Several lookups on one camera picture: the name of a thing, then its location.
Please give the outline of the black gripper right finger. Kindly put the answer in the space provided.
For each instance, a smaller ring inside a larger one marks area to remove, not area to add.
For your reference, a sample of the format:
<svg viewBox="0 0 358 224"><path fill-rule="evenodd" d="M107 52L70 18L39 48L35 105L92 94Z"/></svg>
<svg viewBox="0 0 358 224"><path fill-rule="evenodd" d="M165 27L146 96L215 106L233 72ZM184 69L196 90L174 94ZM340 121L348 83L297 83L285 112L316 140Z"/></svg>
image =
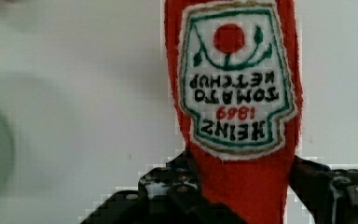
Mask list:
<svg viewBox="0 0 358 224"><path fill-rule="evenodd" d="M315 224L358 224L358 169L331 169L295 156L289 186Z"/></svg>

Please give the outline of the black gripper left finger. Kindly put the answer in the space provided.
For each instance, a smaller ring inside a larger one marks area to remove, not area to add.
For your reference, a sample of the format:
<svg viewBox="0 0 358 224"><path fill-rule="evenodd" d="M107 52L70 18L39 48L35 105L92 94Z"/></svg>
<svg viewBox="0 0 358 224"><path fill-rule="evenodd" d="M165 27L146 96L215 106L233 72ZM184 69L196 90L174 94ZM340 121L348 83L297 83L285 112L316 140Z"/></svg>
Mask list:
<svg viewBox="0 0 358 224"><path fill-rule="evenodd" d="M138 189L114 193L80 224L246 224L202 195L197 164L186 150L143 175Z"/></svg>

